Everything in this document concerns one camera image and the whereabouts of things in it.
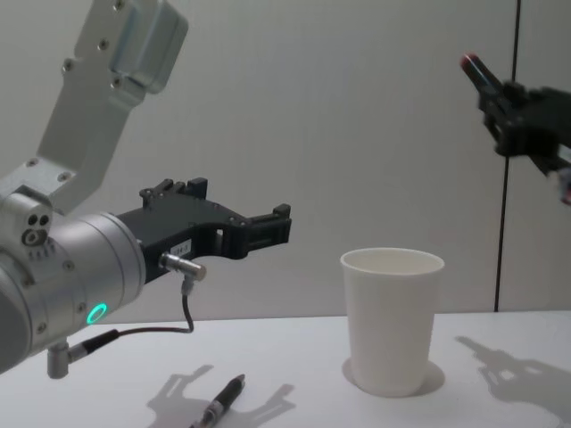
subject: cup rim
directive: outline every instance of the cup rim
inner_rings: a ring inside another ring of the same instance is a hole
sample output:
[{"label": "cup rim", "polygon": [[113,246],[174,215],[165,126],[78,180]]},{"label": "cup rim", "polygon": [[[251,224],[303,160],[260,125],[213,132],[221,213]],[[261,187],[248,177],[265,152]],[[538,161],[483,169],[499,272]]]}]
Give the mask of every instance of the cup rim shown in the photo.
[{"label": "cup rim", "polygon": [[[394,251],[394,252],[407,252],[407,253],[414,253],[414,254],[419,254],[425,257],[428,257],[429,259],[432,259],[434,261],[436,261],[438,263],[438,267],[428,270],[426,272],[418,272],[418,273],[404,273],[404,272],[381,272],[378,270],[371,270],[371,269],[363,269],[361,267],[356,267],[352,264],[349,264],[346,259],[354,254],[359,254],[362,252],[372,252],[372,251]],[[421,275],[426,275],[426,274],[433,274],[435,272],[439,272],[441,270],[444,269],[444,267],[446,266],[446,263],[444,262],[444,260],[434,254],[431,254],[430,252],[426,252],[426,251],[420,251],[420,250],[411,250],[408,248],[395,248],[395,247],[371,247],[371,248],[359,248],[358,250],[352,250],[352,251],[348,251],[346,252],[343,256],[341,256],[340,258],[341,261],[341,265],[344,268],[348,268],[348,269],[352,269],[355,270],[357,272],[361,272],[363,274],[369,274],[369,275],[387,275],[387,276],[421,276]]]}]

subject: table surface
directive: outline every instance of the table surface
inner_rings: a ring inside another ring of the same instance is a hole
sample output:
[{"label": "table surface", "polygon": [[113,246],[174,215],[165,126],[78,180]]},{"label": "table surface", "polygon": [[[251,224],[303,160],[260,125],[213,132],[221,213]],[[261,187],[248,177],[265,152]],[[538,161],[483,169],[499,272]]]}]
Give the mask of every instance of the table surface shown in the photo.
[{"label": "table surface", "polygon": [[344,317],[203,321],[188,336],[129,336],[61,381],[47,379],[42,353],[0,376],[0,426],[188,428],[244,373],[246,389],[219,428],[571,427],[571,312],[436,316],[429,376],[406,399],[353,386],[348,356]]}]

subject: gray wall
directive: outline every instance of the gray wall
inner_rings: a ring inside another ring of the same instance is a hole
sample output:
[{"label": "gray wall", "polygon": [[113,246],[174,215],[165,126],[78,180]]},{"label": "gray wall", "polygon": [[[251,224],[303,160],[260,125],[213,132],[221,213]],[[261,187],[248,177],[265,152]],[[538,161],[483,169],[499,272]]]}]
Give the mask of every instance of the gray wall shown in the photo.
[{"label": "gray wall", "polygon": [[[571,91],[571,3],[524,0],[517,80]],[[571,211],[529,160],[509,171],[502,310],[571,309]]]},{"label": "gray wall", "polygon": [[[191,29],[170,84],[75,214],[131,210],[165,177],[207,177],[246,215],[291,203],[288,245],[201,260],[199,318],[342,314],[338,258],[366,246],[445,258],[441,311],[493,309],[503,160],[458,64],[474,51],[509,75],[515,1],[172,3]],[[88,6],[0,4],[1,171],[37,147]],[[178,288],[165,277],[109,320],[180,319]]]}]

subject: white paper cup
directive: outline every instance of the white paper cup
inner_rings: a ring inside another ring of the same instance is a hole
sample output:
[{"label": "white paper cup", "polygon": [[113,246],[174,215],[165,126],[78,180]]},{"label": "white paper cup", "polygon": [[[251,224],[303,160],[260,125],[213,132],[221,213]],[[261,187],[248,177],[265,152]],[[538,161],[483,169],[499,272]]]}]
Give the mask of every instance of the white paper cup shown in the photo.
[{"label": "white paper cup", "polygon": [[370,248],[341,257],[354,381],[406,397],[425,379],[444,261],[422,251]]}]

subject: black pen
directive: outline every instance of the black pen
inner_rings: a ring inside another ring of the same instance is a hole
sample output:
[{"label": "black pen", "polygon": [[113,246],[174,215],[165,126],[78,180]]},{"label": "black pen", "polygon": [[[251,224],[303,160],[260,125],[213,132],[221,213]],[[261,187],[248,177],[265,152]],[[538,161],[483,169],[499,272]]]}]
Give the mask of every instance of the black pen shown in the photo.
[{"label": "black pen", "polygon": [[190,425],[190,428],[212,428],[216,425],[244,389],[244,379],[243,374],[232,379],[204,410],[203,418]]}]

